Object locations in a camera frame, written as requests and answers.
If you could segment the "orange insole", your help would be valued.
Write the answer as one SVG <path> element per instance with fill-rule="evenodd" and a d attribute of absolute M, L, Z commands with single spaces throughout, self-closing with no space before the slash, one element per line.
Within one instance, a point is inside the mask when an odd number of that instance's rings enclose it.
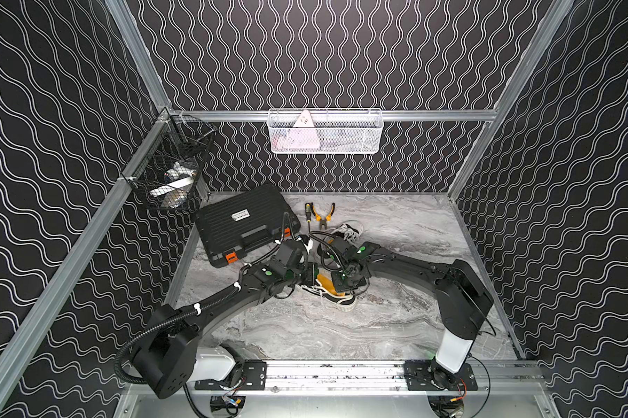
<path fill-rule="evenodd" d="M 326 294 L 329 294 L 331 297 L 344 298 L 346 296 L 345 293 L 339 293 L 338 291 L 335 290 L 332 280 L 328 276 L 320 273 L 317 276 L 316 281 L 317 281 L 317 286 L 319 287 L 319 289 L 322 289 L 324 292 L 326 292 Z"/>

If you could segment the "black canvas sneaker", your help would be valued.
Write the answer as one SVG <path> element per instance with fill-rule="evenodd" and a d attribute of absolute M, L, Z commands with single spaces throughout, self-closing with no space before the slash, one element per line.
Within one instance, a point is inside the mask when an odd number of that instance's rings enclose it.
<path fill-rule="evenodd" d="M 328 233 L 334 237 L 339 237 L 345 243 L 335 245 L 338 254 L 342 255 L 351 245 L 359 242 L 359 237 L 364 233 L 364 225 L 357 220 L 348 220 L 336 227 L 319 229 L 322 233 Z"/>
<path fill-rule="evenodd" d="M 316 297 L 319 297 L 319 299 L 322 299 L 323 301 L 327 301 L 333 304 L 336 308 L 344 310 L 345 312 L 350 312 L 354 310 L 356 306 L 357 297 L 355 294 L 345 293 L 346 296 L 344 298 L 334 298 L 334 297 L 331 297 L 329 294 L 326 294 L 326 292 L 324 292 L 322 289 L 319 289 L 317 285 L 315 285 L 314 287 L 305 287 L 305 286 L 299 286 L 299 287 L 303 291 L 307 292 L 308 294 L 312 294 Z"/>

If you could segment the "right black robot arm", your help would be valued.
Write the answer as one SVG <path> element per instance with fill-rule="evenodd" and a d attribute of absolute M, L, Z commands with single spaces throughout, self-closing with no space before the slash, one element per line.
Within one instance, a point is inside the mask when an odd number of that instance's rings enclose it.
<path fill-rule="evenodd" d="M 458 373 L 493 307 L 491 294 L 467 262 L 422 261 L 369 241 L 356 246 L 332 233 L 317 232 L 312 238 L 322 247 L 321 262 L 336 265 L 330 272 L 338 293 L 355 292 L 372 278 L 382 278 L 434 297 L 445 330 L 425 375 L 439 389 L 462 381 Z"/>

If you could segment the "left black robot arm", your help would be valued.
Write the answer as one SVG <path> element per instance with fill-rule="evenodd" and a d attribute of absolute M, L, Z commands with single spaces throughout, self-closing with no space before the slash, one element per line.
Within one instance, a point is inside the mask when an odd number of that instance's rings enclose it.
<path fill-rule="evenodd" d="M 148 325 L 119 348 L 113 369 L 126 383 L 147 385 L 160 399 L 194 381 L 199 344 L 207 334 L 246 309 L 278 298 L 316 277 L 309 261 L 311 237 L 291 233 L 268 254 L 245 265 L 230 286 L 202 301 L 160 306 Z"/>

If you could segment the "yellow black screwdriver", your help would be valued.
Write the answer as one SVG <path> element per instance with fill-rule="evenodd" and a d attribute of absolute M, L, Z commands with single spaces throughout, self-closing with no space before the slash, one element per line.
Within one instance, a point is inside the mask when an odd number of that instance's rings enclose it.
<path fill-rule="evenodd" d="M 306 217 L 308 233 L 310 233 L 311 230 L 312 230 L 312 227 L 311 227 L 311 224 L 312 224 L 312 214 L 313 214 L 312 203 L 311 202 L 307 202 L 305 204 L 305 217 Z"/>

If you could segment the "black plastic tool case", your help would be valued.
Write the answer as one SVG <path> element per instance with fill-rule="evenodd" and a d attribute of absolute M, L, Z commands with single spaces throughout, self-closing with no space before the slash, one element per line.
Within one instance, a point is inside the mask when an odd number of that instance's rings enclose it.
<path fill-rule="evenodd" d="M 300 231 L 301 223 L 274 184 L 206 205 L 196 228 L 211 266 L 224 268 L 250 252 Z"/>

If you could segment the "pink triangle card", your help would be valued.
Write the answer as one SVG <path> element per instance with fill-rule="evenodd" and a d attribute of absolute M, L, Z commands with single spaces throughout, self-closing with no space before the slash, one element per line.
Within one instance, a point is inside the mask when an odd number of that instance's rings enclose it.
<path fill-rule="evenodd" d="M 311 112 L 307 109 L 304 109 L 303 111 L 301 111 L 300 115 L 298 115 L 292 127 L 293 128 L 314 128 L 315 125 L 312 120 Z"/>

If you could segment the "white items in black basket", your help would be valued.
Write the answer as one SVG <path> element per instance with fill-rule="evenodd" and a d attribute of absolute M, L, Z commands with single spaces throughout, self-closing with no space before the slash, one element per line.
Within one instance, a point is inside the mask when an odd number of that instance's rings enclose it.
<path fill-rule="evenodd" d="M 151 189 L 149 195 L 161 200 L 161 208 L 178 208 L 187 200 L 197 174 L 198 170 L 192 164 L 176 162 L 164 173 L 165 183 Z"/>

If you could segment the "orange handled pliers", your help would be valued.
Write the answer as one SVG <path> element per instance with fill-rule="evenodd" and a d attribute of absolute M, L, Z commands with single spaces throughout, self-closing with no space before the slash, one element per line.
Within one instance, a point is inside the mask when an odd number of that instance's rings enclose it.
<path fill-rule="evenodd" d="M 327 212 L 322 211 L 319 207 L 312 207 L 312 212 L 315 216 L 315 219 L 317 223 L 319 223 L 319 230 L 324 231 L 328 228 L 328 223 L 331 221 L 331 218 L 335 213 L 335 209 L 335 203 L 331 204 L 331 207 Z"/>

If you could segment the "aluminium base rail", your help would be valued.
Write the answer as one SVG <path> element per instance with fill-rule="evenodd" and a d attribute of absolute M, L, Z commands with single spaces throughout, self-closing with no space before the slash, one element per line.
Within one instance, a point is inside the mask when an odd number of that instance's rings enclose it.
<path fill-rule="evenodd" d="M 472 367 L 451 374 L 433 361 L 260 361 L 245 360 L 218 380 L 194 369 L 197 390 L 263 391 L 277 395 L 326 395 L 332 392 L 373 394 L 427 392 L 464 395 L 479 385 Z"/>

